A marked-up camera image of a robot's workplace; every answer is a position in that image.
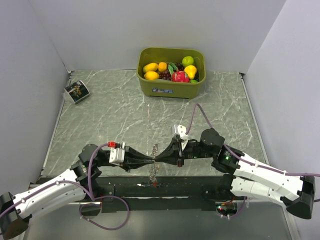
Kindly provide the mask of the metal keyring disc with rings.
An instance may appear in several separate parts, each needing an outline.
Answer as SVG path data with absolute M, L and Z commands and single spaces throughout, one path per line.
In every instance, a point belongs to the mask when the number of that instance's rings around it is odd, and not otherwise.
M 156 143 L 153 145 L 152 147 L 152 152 L 151 152 L 151 156 L 155 159 L 157 154 L 158 154 L 158 148 L 159 145 Z M 154 162 L 153 166 L 150 168 L 149 170 L 149 179 L 150 182 L 152 183 L 157 183 L 157 174 L 159 172 L 159 163 L 158 162 Z

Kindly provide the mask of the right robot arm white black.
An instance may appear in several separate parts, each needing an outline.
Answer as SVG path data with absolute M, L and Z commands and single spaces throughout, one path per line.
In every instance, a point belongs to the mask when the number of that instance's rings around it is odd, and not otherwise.
M 295 217 L 311 219 L 316 190 L 312 174 L 289 173 L 262 163 L 226 145 L 214 128 L 204 130 L 195 140 L 178 125 L 170 144 L 155 161 L 182 167 L 185 160 L 205 158 L 211 158 L 211 166 L 230 179 L 218 187 L 223 199 L 259 199 L 285 207 Z

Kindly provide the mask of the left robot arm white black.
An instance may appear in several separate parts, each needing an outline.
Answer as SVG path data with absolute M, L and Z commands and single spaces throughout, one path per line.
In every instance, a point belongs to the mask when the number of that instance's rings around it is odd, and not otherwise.
M 32 218 L 41 217 L 69 203 L 100 199 L 97 177 L 100 167 L 120 167 L 126 172 L 154 163 L 125 143 L 86 145 L 78 161 L 58 176 L 22 193 L 0 196 L 0 234 L 10 240 L 24 233 Z

